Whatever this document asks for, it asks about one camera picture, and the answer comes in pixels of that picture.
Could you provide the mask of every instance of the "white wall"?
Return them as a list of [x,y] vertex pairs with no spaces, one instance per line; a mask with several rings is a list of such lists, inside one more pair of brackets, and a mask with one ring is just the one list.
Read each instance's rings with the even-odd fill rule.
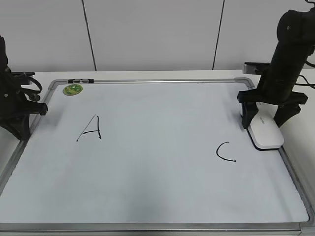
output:
[[14,71],[86,71],[93,61],[80,0],[0,0]]
[[98,70],[212,67],[222,0],[85,0]]
[[[84,2],[98,70],[212,68],[223,0]],[[94,70],[81,0],[0,4],[0,35],[12,70]],[[225,0],[214,69],[269,62],[280,17],[312,6],[304,0]]]

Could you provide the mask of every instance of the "aluminum whiteboard frame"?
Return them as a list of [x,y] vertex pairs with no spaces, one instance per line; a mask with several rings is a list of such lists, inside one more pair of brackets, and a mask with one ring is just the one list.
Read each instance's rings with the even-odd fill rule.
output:
[[[88,84],[89,79],[74,79],[74,83]],[[249,78],[235,79],[191,79],[191,80],[94,80],[93,84],[147,84],[147,83],[244,83],[249,89],[254,84]],[[55,89],[59,85],[67,85],[68,79],[54,80],[48,87],[48,91],[42,102],[49,103]],[[31,133],[35,130],[40,120],[36,115],[32,125]],[[13,173],[28,140],[20,141],[4,171],[0,173],[0,195]],[[315,214],[311,202],[302,186],[300,179],[292,163],[290,162],[284,148],[279,149],[283,162],[291,176],[291,179],[299,192],[306,211],[309,215],[307,222],[293,223],[102,223],[102,224],[1,224],[0,235],[253,235],[268,234],[293,234],[298,235],[303,227],[315,226]]]

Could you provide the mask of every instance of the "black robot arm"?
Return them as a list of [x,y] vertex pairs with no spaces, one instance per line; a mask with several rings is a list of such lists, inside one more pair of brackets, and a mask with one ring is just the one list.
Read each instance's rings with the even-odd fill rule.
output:
[[12,133],[17,139],[26,140],[30,137],[30,114],[45,115],[48,111],[45,103],[39,101],[41,84],[25,74],[25,80],[35,83],[39,90],[21,87],[21,76],[14,77],[7,66],[4,38],[0,36],[0,126]]
[[292,116],[300,113],[300,104],[308,97],[292,92],[299,74],[314,52],[315,8],[309,12],[290,10],[277,28],[278,44],[270,66],[262,73],[256,89],[241,91],[237,99],[242,104],[242,125],[245,129],[258,113],[256,102],[278,105],[274,120],[280,127]]

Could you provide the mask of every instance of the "whiteboard surface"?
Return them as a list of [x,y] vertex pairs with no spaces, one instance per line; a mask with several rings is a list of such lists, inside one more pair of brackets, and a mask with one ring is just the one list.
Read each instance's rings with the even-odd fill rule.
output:
[[[240,125],[244,84],[63,88],[0,196],[1,223],[308,221],[280,154],[257,151]],[[76,142],[95,114],[102,139]],[[236,162],[216,155],[226,141],[219,153]]]

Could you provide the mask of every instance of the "white table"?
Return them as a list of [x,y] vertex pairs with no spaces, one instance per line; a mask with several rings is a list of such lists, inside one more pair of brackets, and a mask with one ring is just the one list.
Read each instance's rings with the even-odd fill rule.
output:
[[[315,74],[314,70],[306,69],[302,72],[303,75],[312,83],[315,79],[312,79],[312,75]],[[234,77],[248,77],[251,78],[254,84],[258,83],[260,76],[255,75],[243,75],[239,70],[222,70],[222,71],[133,71],[133,72],[37,72],[35,78],[39,80],[44,88],[42,97],[47,90],[51,81],[55,79],[73,79],[73,78],[91,78],[91,79],[229,79]],[[315,102],[315,94],[308,87],[295,87],[295,91],[305,92],[309,97],[309,101],[306,105],[302,106],[302,112],[289,120],[282,127],[282,132],[285,137],[285,149],[293,162],[298,172],[303,169],[305,175],[303,181],[311,182],[315,179],[315,157],[312,153],[315,153],[315,147],[313,143],[315,141],[315,134],[313,135],[312,122],[315,117],[315,113],[312,110],[312,103]],[[1,156],[0,171],[2,171],[5,163],[10,158],[14,151],[18,141],[13,136],[8,134],[5,130],[0,130],[0,148]],[[315,196],[315,185],[307,189],[312,196]]]

